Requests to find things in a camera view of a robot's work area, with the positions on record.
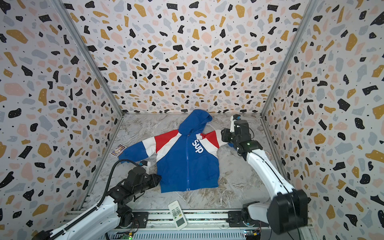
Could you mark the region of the blue red white jacket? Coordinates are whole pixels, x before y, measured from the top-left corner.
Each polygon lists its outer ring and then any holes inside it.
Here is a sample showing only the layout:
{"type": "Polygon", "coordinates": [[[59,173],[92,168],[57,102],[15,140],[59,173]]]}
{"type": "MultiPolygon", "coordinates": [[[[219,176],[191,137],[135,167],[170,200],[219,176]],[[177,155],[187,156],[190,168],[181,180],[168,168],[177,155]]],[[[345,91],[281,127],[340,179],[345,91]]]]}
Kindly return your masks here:
{"type": "Polygon", "coordinates": [[[194,110],[173,130],[124,149],[119,160],[140,162],[156,155],[161,192],[186,192],[219,186],[218,150],[225,145],[221,130],[203,132],[212,116],[194,110]]]}

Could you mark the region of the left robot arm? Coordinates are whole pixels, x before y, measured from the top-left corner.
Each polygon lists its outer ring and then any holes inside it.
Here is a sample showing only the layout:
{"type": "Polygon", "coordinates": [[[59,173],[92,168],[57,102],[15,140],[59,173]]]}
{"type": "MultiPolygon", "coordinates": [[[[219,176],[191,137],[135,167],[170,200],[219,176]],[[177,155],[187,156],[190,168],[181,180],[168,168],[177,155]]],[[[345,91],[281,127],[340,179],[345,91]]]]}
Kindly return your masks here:
{"type": "Polygon", "coordinates": [[[133,219],[128,203],[157,187],[161,179],[157,174],[147,174],[143,167],[134,167],[90,209],[57,229],[37,233],[33,239],[93,240],[117,227],[128,227],[133,219]]]}

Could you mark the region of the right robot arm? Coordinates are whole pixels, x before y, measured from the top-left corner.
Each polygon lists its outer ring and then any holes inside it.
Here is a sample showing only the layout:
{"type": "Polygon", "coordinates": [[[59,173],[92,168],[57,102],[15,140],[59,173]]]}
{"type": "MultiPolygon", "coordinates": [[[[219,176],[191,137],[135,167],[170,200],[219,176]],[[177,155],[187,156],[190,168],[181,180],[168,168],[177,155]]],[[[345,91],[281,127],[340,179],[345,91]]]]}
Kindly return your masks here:
{"type": "Polygon", "coordinates": [[[221,131],[222,141],[232,144],[239,156],[256,171],[271,198],[270,204],[253,202],[243,205],[245,225],[256,221],[268,224],[277,234],[287,233],[308,225],[308,197],[296,190],[268,159],[261,144],[252,139],[250,127],[240,115],[231,117],[231,127],[221,131]]]}

